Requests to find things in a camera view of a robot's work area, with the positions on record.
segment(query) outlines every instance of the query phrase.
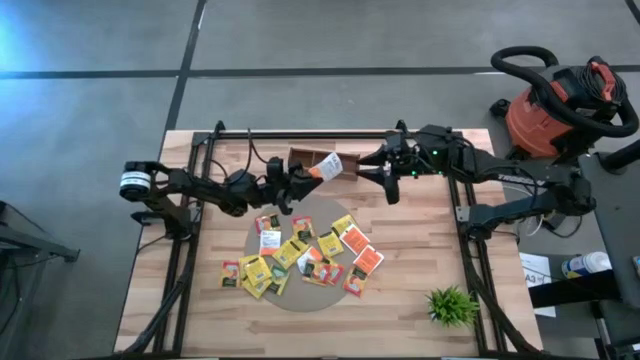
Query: red shop vacuum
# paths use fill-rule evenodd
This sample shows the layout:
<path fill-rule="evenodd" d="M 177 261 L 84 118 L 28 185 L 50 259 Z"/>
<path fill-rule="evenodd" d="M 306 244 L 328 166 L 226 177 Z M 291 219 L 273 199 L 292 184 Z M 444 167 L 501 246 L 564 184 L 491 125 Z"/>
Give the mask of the red shop vacuum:
<path fill-rule="evenodd" d="M 538 73 L 504 60 L 519 55 L 541 59 L 545 69 Z M 622 138 L 638 130 L 624 81 L 599 56 L 585 66 L 563 66 L 547 49 L 515 46 L 496 52 L 491 65 L 531 84 L 511 103 L 500 99 L 490 108 L 506 120 L 513 144 L 509 159 L 572 162 L 601 137 Z M 616 114 L 621 125 L 611 123 Z"/>

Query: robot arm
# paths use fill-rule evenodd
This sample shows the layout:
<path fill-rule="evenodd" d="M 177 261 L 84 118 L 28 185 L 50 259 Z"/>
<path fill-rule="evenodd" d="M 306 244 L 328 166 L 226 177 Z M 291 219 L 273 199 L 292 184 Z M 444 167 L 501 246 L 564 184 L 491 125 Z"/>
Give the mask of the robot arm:
<path fill-rule="evenodd" d="M 185 239 L 192 232 L 191 212 L 175 205 L 167 197 L 170 194 L 184 194 L 215 204 L 222 212 L 234 217 L 244 215 L 249 205 L 259 208 L 266 204 L 278 205 L 280 211 L 288 215 L 291 213 L 288 207 L 291 200 L 302 200 L 322 183 L 322 178 L 312 177 L 300 163 L 291 164 L 285 172 L 282 159 L 273 157 L 266 166 L 267 174 L 262 183 L 258 177 L 244 170 L 238 170 L 223 183 L 217 183 L 158 162 L 130 161 L 124 167 L 120 196 L 131 202 L 143 202 L 164 221 L 168 237 Z M 156 180 L 160 173 L 167 176 L 166 181 Z"/>
<path fill-rule="evenodd" d="M 404 176 L 441 174 L 462 183 L 497 180 L 533 186 L 529 198 L 498 206 L 484 204 L 456 209 L 458 220 L 471 239 L 491 238 L 501 223 L 547 214 L 554 210 L 565 215 L 583 215 L 595 207 L 591 187 L 577 170 L 563 165 L 517 162 L 494 157 L 478 150 L 451 128 L 427 125 L 409 134 L 404 123 L 401 131 L 390 133 L 378 151 L 360 159 L 361 165 L 377 166 L 358 175 L 383 186 L 389 204 L 399 200 L 398 180 Z M 414 140 L 409 145 L 407 140 Z M 538 189 L 546 191 L 539 194 Z"/>

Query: wooden table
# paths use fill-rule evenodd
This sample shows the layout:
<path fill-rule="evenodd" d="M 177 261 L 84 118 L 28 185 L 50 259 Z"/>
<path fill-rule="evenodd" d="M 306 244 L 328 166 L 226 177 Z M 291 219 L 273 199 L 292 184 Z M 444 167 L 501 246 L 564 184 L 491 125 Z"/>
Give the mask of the wooden table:
<path fill-rule="evenodd" d="M 463 130 L 463 134 L 477 148 L 492 151 L 487 130 Z M 192 135 L 193 131 L 168 132 L 160 161 L 169 167 L 186 166 Z M 290 147 L 365 155 L 378 149 L 381 140 L 256 140 L 255 144 L 263 158 L 286 159 Z M 244 168 L 247 154 L 246 140 L 215 143 L 214 159 L 229 172 Z M 264 164 L 252 161 L 250 170 L 263 174 Z M 222 180 L 219 168 L 214 166 L 212 173 L 214 180 Z M 499 183 L 486 182 L 475 189 L 478 203 L 505 201 Z M 400 202 L 394 206 L 387 204 L 380 186 L 365 179 L 332 180 L 314 192 L 349 209 L 385 261 L 367 282 L 362 298 L 347 294 L 337 304 L 311 313 L 287 312 L 243 289 L 218 287 L 222 261 L 243 255 L 246 231 L 260 210 L 233 218 L 207 205 L 183 356 L 477 355 L 472 329 L 444 329 L 427 315 L 429 291 L 450 285 L 466 288 L 447 181 L 440 176 L 402 179 L 400 191 Z M 146 228 L 141 245 L 163 231 L 162 226 Z M 500 305 L 524 337 L 541 349 L 513 237 L 494 234 L 487 245 Z M 161 241 L 138 255 L 115 350 L 130 345 L 157 310 L 170 248 L 169 241 Z M 482 314 L 489 348 L 495 349 L 489 313 L 483 309 Z M 170 346 L 171 330 L 168 335 Z"/>

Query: small green plant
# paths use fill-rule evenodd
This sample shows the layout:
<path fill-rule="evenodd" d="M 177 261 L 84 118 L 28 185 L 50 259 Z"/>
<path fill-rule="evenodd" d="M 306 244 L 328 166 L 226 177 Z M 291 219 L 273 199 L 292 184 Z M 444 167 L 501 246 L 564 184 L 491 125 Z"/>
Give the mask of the small green plant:
<path fill-rule="evenodd" d="M 457 286 L 450 286 L 444 291 L 437 289 L 431 292 L 431 296 L 427 295 L 427 298 L 431 319 L 439 321 L 444 327 L 473 325 L 480 308 L 477 302 L 458 290 Z"/>

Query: vacuum hose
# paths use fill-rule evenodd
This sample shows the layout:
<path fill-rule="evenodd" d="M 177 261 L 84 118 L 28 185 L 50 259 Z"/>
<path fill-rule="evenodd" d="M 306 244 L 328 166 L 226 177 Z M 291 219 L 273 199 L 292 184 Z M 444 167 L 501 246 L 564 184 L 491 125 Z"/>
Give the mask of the vacuum hose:
<path fill-rule="evenodd" d="M 599 136 L 613 138 L 627 137 L 634 134 L 638 130 L 638 116 L 636 115 L 636 112 L 633 109 L 633 106 L 629 102 L 628 98 L 625 97 L 625 99 L 622 100 L 620 107 L 618 108 L 618 115 L 620 115 L 620 120 L 622 120 L 621 126 L 605 124 L 584 117 L 566 106 L 562 102 L 562 99 L 560 99 L 560 97 L 553 90 L 551 84 L 549 84 L 549 82 L 540 74 L 531 69 L 517 66 L 504 61 L 505 58 L 518 55 L 529 55 L 537 57 L 544 61 L 544 64 L 547 67 L 558 65 L 558 59 L 555 57 L 555 55 L 553 55 L 551 51 L 545 48 L 541 48 L 538 46 L 514 46 L 502 49 L 493 54 L 493 56 L 491 57 L 491 66 L 493 66 L 497 70 L 504 72 L 505 74 L 515 76 L 528 82 L 539 94 L 543 93 L 544 95 L 546 95 L 544 100 L 540 100 L 544 101 L 545 106 L 549 110 L 559 115 L 562 118 L 562 121 L 578 128 L 592 131 Z"/>

